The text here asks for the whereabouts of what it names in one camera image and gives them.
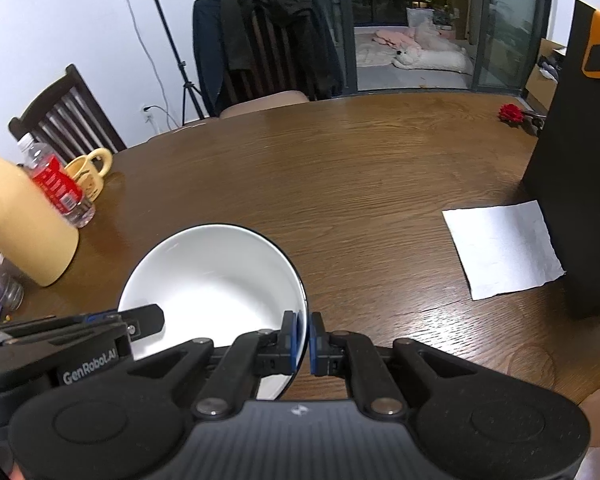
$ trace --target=chair backrest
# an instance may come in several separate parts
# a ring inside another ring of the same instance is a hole
[[[30,133],[34,139],[46,142],[65,163],[96,148],[108,148],[113,153],[126,150],[73,64],[33,100],[20,118],[9,121],[9,131],[16,140]]]
[[[292,31],[271,22],[256,8],[245,23],[254,57],[254,70],[224,70],[221,96],[231,105],[286,90],[299,90],[316,99],[316,83],[302,69],[296,55],[298,41]]]

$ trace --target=wooden table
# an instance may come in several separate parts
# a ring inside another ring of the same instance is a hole
[[[155,244],[204,222],[263,233],[291,257],[328,330],[408,335],[581,401],[600,387],[600,319],[562,284],[472,301],[442,210],[523,199],[535,139],[496,119],[511,98],[356,96],[204,124],[117,154],[64,276],[28,290],[32,319],[114,308]],[[286,398],[337,398],[306,363]]]

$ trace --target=white bowl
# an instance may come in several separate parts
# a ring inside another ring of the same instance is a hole
[[[136,360],[195,337],[219,347],[245,332],[278,330],[285,310],[298,313],[298,364],[302,358],[308,310],[300,277],[278,247],[243,227],[200,225],[155,246],[126,282],[118,310],[150,303],[163,310],[164,328],[132,343]],[[258,398],[275,399],[291,379],[264,378]]]

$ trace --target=chair seat cushion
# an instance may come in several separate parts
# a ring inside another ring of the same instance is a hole
[[[300,103],[308,103],[309,98],[298,90],[287,90],[277,94],[267,95],[238,103],[237,105],[229,106],[220,114],[221,119],[227,117],[235,117],[236,115],[250,114],[260,110],[269,110],[270,108],[279,108],[281,106],[297,105]]]

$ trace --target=white logo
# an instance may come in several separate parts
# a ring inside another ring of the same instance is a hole
[[[65,372],[62,374],[62,380],[64,384],[72,384],[75,381],[89,375],[96,371],[98,368],[103,367],[105,364],[113,361],[118,357],[116,348],[110,348],[108,352],[103,352],[99,357],[94,357],[91,361],[82,363],[80,368],[76,368],[72,372]]]
[[[303,416],[306,413],[309,413],[309,408],[303,406],[302,404],[298,404],[297,406],[291,408],[291,413],[297,416]]]

